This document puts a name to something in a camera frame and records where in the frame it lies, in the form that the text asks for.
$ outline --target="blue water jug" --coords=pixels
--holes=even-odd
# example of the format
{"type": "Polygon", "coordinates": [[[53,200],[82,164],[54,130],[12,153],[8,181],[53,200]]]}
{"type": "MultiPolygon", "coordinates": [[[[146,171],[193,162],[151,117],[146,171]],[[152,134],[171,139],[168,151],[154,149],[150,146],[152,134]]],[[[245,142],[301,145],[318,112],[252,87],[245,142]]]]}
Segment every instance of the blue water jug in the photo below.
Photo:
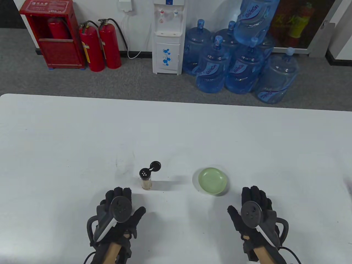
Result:
{"type": "Polygon", "coordinates": [[[250,46],[240,45],[231,59],[226,78],[226,88],[236,94],[249,93],[262,69],[264,57],[256,47],[258,39],[253,37],[250,46]]]}
{"type": "Polygon", "coordinates": [[[206,45],[199,56],[196,84],[202,92],[217,93],[224,86],[231,56],[222,47],[222,41],[221,36],[216,36],[214,43],[206,45]]]}
{"type": "Polygon", "coordinates": [[[258,43],[262,43],[279,2],[280,0],[242,0],[241,13],[234,30],[236,40],[249,46],[251,38],[257,37],[258,43]]]}
{"type": "Polygon", "coordinates": [[[211,41],[212,34],[204,28],[204,20],[198,20],[198,26],[186,31],[182,70],[190,75],[196,75],[200,51],[211,41]]]}
{"type": "Polygon", "coordinates": [[[256,97],[269,104],[282,100],[299,72],[294,48],[288,48],[284,55],[271,55],[260,75],[254,91],[256,97]]]}
{"type": "Polygon", "coordinates": [[[233,55],[235,49],[239,45],[238,41],[235,39],[235,36],[233,34],[235,24],[235,21],[230,21],[228,23],[227,29],[222,29],[215,33],[215,36],[222,36],[223,41],[221,45],[225,48],[228,48],[231,55],[233,55]]]}
{"type": "Polygon", "coordinates": [[[266,61],[267,58],[269,58],[274,47],[275,47],[275,39],[272,37],[270,33],[268,33],[265,36],[263,42],[258,45],[258,48],[260,48],[263,52],[264,61],[266,61]]]}

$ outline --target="white table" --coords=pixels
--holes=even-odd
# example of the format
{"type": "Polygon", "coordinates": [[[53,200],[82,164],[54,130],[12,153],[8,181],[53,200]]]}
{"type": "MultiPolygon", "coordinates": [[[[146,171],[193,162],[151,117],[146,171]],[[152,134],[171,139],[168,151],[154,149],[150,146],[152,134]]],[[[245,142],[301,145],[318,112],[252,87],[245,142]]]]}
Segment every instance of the white table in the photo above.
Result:
{"type": "Polygon", "coordinates": [[[0,263],[82,263],[86,221],[116,186],[147,209],[128,264],[245,263],[226,209],[252,185],[288,220],[284,246],[303,264],[351,263],[351,135],[351,112],[5,94],[0,263]],[[154,160],[144,191],[138,172],[154,160]],[[226,195],[194,188],[208,166],[229,176],[226,195]]]}

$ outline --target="fire extinguisher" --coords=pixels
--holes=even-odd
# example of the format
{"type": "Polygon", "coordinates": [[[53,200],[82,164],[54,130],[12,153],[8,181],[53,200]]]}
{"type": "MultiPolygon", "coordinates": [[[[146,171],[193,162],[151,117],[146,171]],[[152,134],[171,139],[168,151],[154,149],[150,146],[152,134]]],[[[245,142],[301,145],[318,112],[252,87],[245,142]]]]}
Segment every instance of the fire extinguisher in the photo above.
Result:
{"type": "Polygon", "coordinates": [[[114,19],[98,19],[98,21],[100,21],[99,35],[101,39],[101,44],[103,44],[106,65],[110,69],[117,69],[121,66],[120,50],[119,44],[117,42],[116,29],[113,24],[108,23],[108,21],[110,20],[113,21],[119,29],[122,39],[126,45],[126,48],[127,44],[119,25],[114,19]]]}
{"type": "Polygon", "coordinates": [[[88,25],[89,22],[98,28],[97,24],[88,20],[80,25],[80,37],[90,70],[98,72],[105,68],[105,63],[98,32],[94,27],[88,25]]]}
{"type": "Polygon", "coordinates": [[[53,38],[71,39],[68,26],[63,18],[52,17],[48,19],[48,26],[53,38]]]}

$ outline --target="blue flower pattern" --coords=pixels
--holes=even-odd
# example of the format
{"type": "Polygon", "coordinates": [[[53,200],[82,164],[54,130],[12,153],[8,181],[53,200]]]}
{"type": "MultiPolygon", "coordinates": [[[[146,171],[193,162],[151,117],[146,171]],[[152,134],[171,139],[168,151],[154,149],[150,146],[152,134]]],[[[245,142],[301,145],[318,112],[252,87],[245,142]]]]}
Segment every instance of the blue flower pattern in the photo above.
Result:
{"type": "Polygon", "coordinates": [[[163,49],[164,52],[164,59],[163,59],[163,63],[165,66],[169,66],[169,61],[171,60],[168,55],[170,55],[170,49],[163,49]]]}

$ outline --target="gray carpet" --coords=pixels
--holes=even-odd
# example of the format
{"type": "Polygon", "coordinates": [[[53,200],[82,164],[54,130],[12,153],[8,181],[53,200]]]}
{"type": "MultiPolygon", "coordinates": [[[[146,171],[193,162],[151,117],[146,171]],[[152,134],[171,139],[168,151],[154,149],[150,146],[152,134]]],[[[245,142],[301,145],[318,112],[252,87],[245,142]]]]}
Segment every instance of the gray carpet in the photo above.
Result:
{"type": "MultiPolygon", "coordinates": [[[[352,111],[352,68],[330,66],[325,58],[299,56],[301,72],[283,101],[274,107],[352,111]]],[[[117,70],[93,73],[49,71],[27,30],[0,29],[0,95],[4,93],[80,96],[226,105],[268,106],[253,95],[223,89],[205,94],[195,78],[154,74],[151,59],[122,59],[117,70]]]]}

